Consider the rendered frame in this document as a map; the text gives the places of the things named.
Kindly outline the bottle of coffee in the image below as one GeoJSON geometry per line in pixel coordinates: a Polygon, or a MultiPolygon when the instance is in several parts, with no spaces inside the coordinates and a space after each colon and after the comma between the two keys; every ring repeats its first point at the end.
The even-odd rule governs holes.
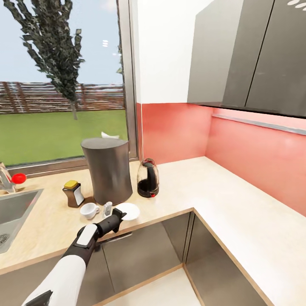
{"type": "Polygon", "coordinates": [[[79,208],[85,201],[81,194],[81,184],[77,181],[68,181],[62,190],[68,198],[68,207],[79,208]]]}

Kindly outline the coffee cup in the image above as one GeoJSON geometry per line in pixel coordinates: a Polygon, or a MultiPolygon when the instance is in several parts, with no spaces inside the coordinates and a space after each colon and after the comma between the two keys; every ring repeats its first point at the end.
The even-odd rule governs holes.
{"type": "Polygon", "coordinates": [[[92,219],[95,214],[99,213],[100,207],[96,206],[94,203],[85,204],[80,209],[80,214],[87,220],[92,219]]]}

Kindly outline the electric kettle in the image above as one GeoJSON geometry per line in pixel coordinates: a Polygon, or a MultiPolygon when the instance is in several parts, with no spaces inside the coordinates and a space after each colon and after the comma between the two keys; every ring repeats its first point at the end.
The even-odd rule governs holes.
{"type": "Polygon", "coordinates": [[[159,172],[152,159],[143,159],[137,173],[138,194],[144,198],[152,198],[159,193],[159,172]]]}

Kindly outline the paper coffee filter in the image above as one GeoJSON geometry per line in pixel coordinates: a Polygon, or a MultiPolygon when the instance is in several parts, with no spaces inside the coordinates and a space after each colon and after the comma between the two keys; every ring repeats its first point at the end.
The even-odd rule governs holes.
{"type": "Polygon", "coordinates": [[[102,135],[102,138],[103,138],[103,137],[116,138],[116,139],[119,138],[119,136],[108,136],[107,134],[105,134],[105,133],[103,133],[103,132],[102,132],[101,135],[102,135]]]}

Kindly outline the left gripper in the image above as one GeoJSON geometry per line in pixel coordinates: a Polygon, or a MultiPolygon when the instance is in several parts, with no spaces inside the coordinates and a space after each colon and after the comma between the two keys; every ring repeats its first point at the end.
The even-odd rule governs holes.
{"type": "Polygon", "coordinates": [[[119,231],[119,226],[122,221],[122,218],[125,217],[127,213],[123,213],[117,208],[114,208],[112,211],[112,215],[108,218],[104,219],[104,221],[107,221],[109,224],[109,232],[113,231],[117,233],[119,231]]]}

